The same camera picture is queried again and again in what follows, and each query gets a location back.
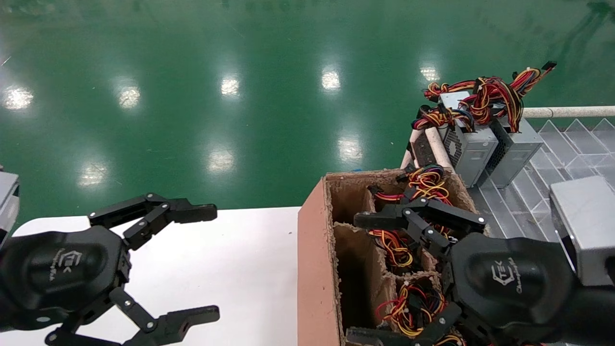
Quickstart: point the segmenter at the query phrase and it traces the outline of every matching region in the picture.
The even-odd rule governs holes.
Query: white pipe
[[[451,164],[451,160],[448,158],[448,153],[446,152],[446,149],[444,149],[444,144],[442,143],[442,138],[440,138],[440,133],[438,132],[438,129],[435,127],[430,127],[426,129],[425,136],[427,136],[431,151],[434,153],[435,162],[437,162],[442,167],[450,168],[453,173],[455,173],[453,165]]]
[[[604,118],[615,116],[615,106],[524,108],[524,118]]]
[[[412,146],[416,142],[416,140],[422,133],[423,130],[412,130],[412,132],[410,132],[410,139],[408,140],[410,146]],[[414,153],[410,153],[410,151],[406,149],[406,151],[403,153],[402,165],[400,168],[404,169],[408,167],[410,161],[412,161],[414,167],[418,167],[418,161],[416,159],[414,159],[414,161],[412,160],[412,157],[414,156],[416,156]]]

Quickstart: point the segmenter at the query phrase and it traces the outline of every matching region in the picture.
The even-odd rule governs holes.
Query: silver power supply
[[[603,177],[551,184],[551,216],[570,265],[584,286],[610,286],[615,256],[615,194]]]
[[[444,107],[458,109],[459,101],[470,96],[467,91],[449,92],[440,95]],[[475,132],[467,132],[460,121],[453,127],[438,129],[444,148],[448,152],[455,173],[466,187],[473,187],[491,158],[498,139],[487,125],[476,124]]]
[[[487,163],[486,170],[496,187],[508,186],[532,156],[542,146],[542,138],[525,119],[519,122],[519,132],[510,133],[508,117],[496,118],[489,127],[498,145]]]

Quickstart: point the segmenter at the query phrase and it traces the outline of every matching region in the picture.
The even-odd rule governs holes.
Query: table surface
[[[171,224],[131,253],[126,291],[152,316],[217,305],[220,320],[192,327],[181,346],[297,344],[299,207],[235,209],[211,222]],[[113,229],[121,234],[132,223]],[[80,231],[86,216],[35,219],[14,236]],[[0,334],[0,345],[44,345],[57,326]],[[79,333],[115,342],[138,328],[116,307]]]

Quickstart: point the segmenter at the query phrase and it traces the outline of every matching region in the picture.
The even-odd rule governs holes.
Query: wire connector
[[[431,110],[430,106],[428,106],[428,105],[421,105],[419,107],[419,110],[416,112],[416,119],[421,119],[423,117],[423,115],[426,114],[427,112],[429,112],[430,110]]]
[[[369,190],[372,195],[375,195],[375,194],[380,193],[380,192],[384,192],[383,189],[381,189],[380,187],[377,187],[376,185],[368,186],[367,190]]]
[[[544,66],[542,66],[542,70],[549,70],[551,68],[554,68],[557,66],[557,62],[554,62],[553,60],[549,60],[547,63],[544,64]]]

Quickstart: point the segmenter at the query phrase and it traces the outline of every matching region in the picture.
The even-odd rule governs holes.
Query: black robotic gripper
[[[171,222],[210,221],[214,204],[154,193],[117,203],[89,215],[91,227],[73,233],[48,231],[6,240],[0,249],[0,332],[35,330],[61,323],[45,339],[49,346],[120,346],[76,334],[117,306],[139,331],[124,346],[181,342],[196,324],[220,319],[217,306],[170,312],[154,318],[124,291],[130,250],[137,250]],[[112,227],[140,219],[121,238]]]

